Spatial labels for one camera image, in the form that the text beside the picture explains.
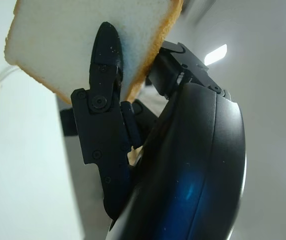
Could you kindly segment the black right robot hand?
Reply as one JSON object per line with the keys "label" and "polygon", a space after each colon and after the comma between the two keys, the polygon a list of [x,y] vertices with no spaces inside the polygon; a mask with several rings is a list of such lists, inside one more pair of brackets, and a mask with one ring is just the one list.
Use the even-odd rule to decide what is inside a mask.
{"label": "black right robot hand", "polygon": [[183,44],[164,42],[148,78],[168,102],[160,116],[120,101],[123,56],[103,22],[90,88],[71,94],[85,164],[98,167],[109,240],[225,240],[246,178],[239,105]]}

